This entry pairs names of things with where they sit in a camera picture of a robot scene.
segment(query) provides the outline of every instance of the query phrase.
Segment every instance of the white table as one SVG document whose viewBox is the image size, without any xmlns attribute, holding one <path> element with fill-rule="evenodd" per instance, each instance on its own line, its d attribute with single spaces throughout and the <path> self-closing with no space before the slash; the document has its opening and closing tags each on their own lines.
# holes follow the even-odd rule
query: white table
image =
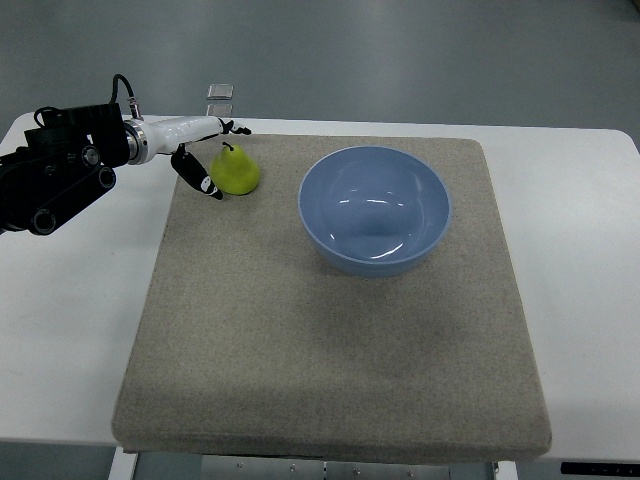
<svg viewBox="0 0 640 480">
<path fill-rule="evenodd" d="M 478 140 L 551 418 L 546 458 L 640 461 L 640 155 L 627 135 L 240 121 L 255 133 Z M 18 118 L 0 154 L 34 127 Z M 0 236 L 0 440 L 116 443 L 112 410 L 176 178 L 168 157 L 116 172 L 114 191 L 52 236 Z"/>
</svg>

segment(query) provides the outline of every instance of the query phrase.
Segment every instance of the black cable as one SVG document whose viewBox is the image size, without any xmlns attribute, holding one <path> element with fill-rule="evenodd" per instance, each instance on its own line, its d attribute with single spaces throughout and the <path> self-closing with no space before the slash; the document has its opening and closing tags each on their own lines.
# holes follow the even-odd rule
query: black cable
<svg viewBox="0 0 640 480">
<path fill-rule="evenodd" d="M 38 124 L 38 126 L 40 128 L 44 128 L 44 124 L 40 122 L 40 119 L 38 118 L 43 112 L 59 112 L 60 109 L 56 108 L 56 107 L 40 107 L 38 110 L 36 110 L 35 112 L 33 112 L 33 119 L 35 120 L 35 122 Z"/>
<path fill-rule="evenodd" d="M 111 100 L 109 100 L 109 103 L 116 103 L 116 99 L 118 98 L 118 80 L 121 80 L 122 83 L 124 83 L 129 97 L 135 97 L 135 95 L 133 94 L 133 88 L 131 88 L 129 80 L 127 80 L 124 75 L 116 73 L 113 76 L 113 88 L 111 89 Z"/>
</svg>

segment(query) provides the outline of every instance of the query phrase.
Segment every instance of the green pear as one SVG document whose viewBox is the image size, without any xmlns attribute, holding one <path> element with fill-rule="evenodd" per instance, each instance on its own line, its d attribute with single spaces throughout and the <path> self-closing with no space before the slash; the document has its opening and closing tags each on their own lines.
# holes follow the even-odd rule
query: green pear
<svg viewBox="0 0 640 480">
<path fill-rule="evenodd" d="M 238 145 L 222 142 L 222 151 L 209 167 L 213 183 L 225 193 L 245 195 L 253 191 L 260 181 L 260 169 Z"/>
</svg>

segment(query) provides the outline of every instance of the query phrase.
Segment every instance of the bowl rim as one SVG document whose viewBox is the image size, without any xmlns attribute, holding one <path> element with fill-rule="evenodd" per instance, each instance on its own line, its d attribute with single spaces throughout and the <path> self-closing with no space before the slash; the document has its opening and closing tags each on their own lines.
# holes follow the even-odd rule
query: bowl rim
<svg viewBox="0 0 640 480">
<path fill-rule="evenodd" d="M 407 160 L 410 160 L 410 161 L 413 161 L 413 162 L 418 162 L 421 166 L 426 167 L 431 173 L 433 173 L 433 175 L 436 176 L 436 178 L 438 179 L 438 181 L 440 182 L 440 184 L 442 185 L 442 187 L 444 189 L 445 196 L 447 197 L 447 205 L 449 206 L 449 211 L 447 212 L 447 221 L 444 224 L 444 228 L 442 229 L 442 231 L 440 232 L 438 237 L 433 242 L 431 242 L 425 248 L 422 248 L 419 252 L 411 255 L 410 257 L 406 257 L 406 258 L 402 258 L 402 259 L 398 259 L 398 260 L 385 260 L 385 261 L 361 260 L 359 258 L 350 257 L 348 255 L 345 255 L 344 253 L 340 253 L 340 252 L 334 250 L 333 248 L 330 248 L 324 242 L 322 242 L 311 231 L 311 229 L 309 228 L 309 225 L 307 225 L 307 222 L 304 219 L 304 216 L 302 215 L 302 207 L 300 206 L 300 198 L 302 196 L 302 188 L 304 187 L 304 184 L 305 184 L 305 182 L 307 180 L 307 177 L 316 168 L 316 166 L 318 166 L 321 162 L 323 162 L 327 158 L 329 158 L 329 157 L 331 157 L 333 155 L 336 155 L 336 154 L 338 154 L 340 152 L 343 152 L 345 150 L 355 150 L 355 149 L 360 149 L 360 148 L 379 148 L 379 149 L 384 149 L 384 150 L 390 150 L 390 151 L 393 151 L 393 152 L 396 152 L 396 153 L 401 153 L 407 158 Z M 420 258 L 421 256 L 424 256 L 430 250 L 435 248 L 435 246 L 438 245 L 442 241 L 442 238 L 446 235 L 447 231 L 449 230 L 449 225 L 451 224 L 451 219 L 452 219 L 452 216 L 453 216 L 453 204 L 452 204 L 452 201 L 451 201 L 451 194 L 449 193 L 449 188 L 447 187 L 447 184 L 444 183 L 444 180 L 442 179 L 440 174 L 438 172 L 436 172 L 431 167 L 431 165 L 429 165 L 426 161 L 421 160 L 420 158 L 416 157 L 415 155 L 413 155 L 413 154 L 411 154 L 409 152 L 405 152 L 404 150 L 400 150 L 398 148 L 389 147 L 389 146 L 386 146 L 386 145 L 373 145 L 373 144 L 353 145 L 353 146 L 350 146 L 350 147 L 340 148 L 340 149 L 338 149 L 338 150 L 336 150 L 334 152 L 331 152 L 331 153 L 325 155 L 320 160 L 315 162 L 311 166 L 311 168 L 309 168 L 309 170 L 307 170 L 307 173 L 305 173 L 304 177 L 302 177 L 302 181 L 300 182 L 300 187 L 298 188 L 298 216 L 300 217 L 302 225 L 304 225 L 304 228 L 307 231 L 307 233 L 309 234 L 309 236 L 311 236 L 311 238 L 313 238 L 313 240 L 316 243 L 316 245 L 319 245 L 324 250 L 327 250 L 328 252 L 330 252 L 333 255 L 336 255 L 337 257 L 340 257 L 342 259 L 348 260 L 350 262 L 354 262 L 354 263 L 359 264 L 359 265 L 371 265 L 371 266 L 384 267 L 384 266 L 392 266 L 392 265 L 399 265 L 399 264 L 403 264 L 403 263 L 412 262 L 412 261 L 416 260 L 417 258 Z"/>
</svg>

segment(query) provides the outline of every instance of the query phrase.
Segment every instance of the plastic bowl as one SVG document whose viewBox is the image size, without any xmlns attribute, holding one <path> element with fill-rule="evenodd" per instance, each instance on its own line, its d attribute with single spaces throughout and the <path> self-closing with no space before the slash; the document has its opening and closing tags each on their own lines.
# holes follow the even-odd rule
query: plastic bowl
<svg viewBox="0 0 640 480">
<path fill-rule="evenodd" d="M 334 267 L 363 277 L 398 275 L 435 248 L 451 221 L 440 176 L 387 147 L 349 147 L 318 161 L 298 192 L 302 223 Z"/>
</svg>

